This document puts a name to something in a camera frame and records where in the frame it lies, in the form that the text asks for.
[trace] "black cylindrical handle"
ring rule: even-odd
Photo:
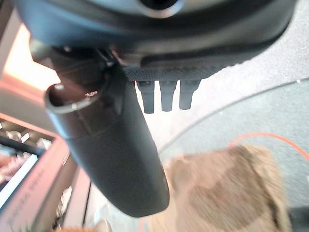
[[[107,199],[133,217],[164,210],[169,190],[134,84],[114,67],[108,84],[79,102],[59,104],[55,88],[46,93],[49,115]]]

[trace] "brown fabric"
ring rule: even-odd
[[[265,148],[185,155],[165,167],[170,204],[151,232],[290,232],[282,179]]]

